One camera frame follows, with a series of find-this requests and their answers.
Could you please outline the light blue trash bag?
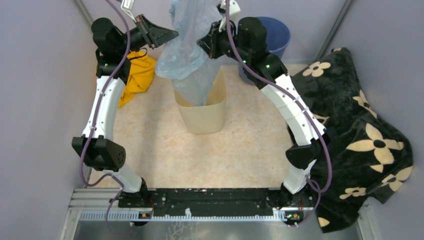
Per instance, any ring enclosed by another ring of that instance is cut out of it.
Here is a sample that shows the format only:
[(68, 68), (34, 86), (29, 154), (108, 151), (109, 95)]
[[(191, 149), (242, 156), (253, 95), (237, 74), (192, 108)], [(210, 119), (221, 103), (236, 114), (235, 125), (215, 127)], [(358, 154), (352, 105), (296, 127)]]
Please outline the light blue trash bag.
[(170, 79), (186, 101), (204, 106), (221, 67), (197, 41), (222, 19), (216, 0), (173, 0), (169, 9), (171, 25), (178, 36), (166, 43), (155, 64), (157, 76)]

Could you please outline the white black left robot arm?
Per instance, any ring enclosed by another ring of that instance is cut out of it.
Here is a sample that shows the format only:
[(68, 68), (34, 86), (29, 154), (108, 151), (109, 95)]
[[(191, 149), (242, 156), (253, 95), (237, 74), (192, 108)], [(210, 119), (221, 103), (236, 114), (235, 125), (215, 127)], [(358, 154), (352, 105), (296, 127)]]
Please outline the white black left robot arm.
[(130, 82), (131, 51), (148, 46), (161, 47), (179, 36), (176, 30), (152, 23), (143, 14), (136, 16), (135, 28), (119, 30), (106, 17), (91, 24), (95, 51), (96, 92), (86, 127), (81, 136), (74, 137), (71, 146), (80, 157), (80, 177), (86, 186), (84, 166), (111, 177), (120, 186), (120, 197), (130, 197), (132, 203), (144, 207), (149, 203), (150, 193), (145, 180), (126, 164), (126, 150), (114, 142), (114, 124), (119, 100), (125, 86)]

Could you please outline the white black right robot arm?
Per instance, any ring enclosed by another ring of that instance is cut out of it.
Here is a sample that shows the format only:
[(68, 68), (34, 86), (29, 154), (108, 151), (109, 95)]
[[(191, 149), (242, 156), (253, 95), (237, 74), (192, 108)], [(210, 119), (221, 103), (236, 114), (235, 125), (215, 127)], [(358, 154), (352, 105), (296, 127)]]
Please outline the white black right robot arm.
[(244, 17), (235, 26), (225, 19), (210, 25), (197, 41), (211, 59), (225, 55), (245, 64), (246, 76), (271, 100), (289, 127), (294, 144), (286, 152), (290, 165), (282, 182), (281, 199), (287, 206), (301, 200), (318, 156), (328, 149), (327, 130), (303, 101), (280, 57), (267, 50), (267, 30), (256, 17)]

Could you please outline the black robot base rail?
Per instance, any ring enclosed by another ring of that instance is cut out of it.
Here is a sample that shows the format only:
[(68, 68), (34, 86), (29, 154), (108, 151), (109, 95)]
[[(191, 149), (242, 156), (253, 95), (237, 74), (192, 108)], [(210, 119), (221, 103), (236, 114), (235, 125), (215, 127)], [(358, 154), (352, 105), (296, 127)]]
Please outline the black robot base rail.
[(312, 211), (314, 198), (280, 188), (151, 188), (122, 193), (117, 188), (79, 188), (69, 210), (82, 221), (129, 222), (282, 222), (297, 226)]

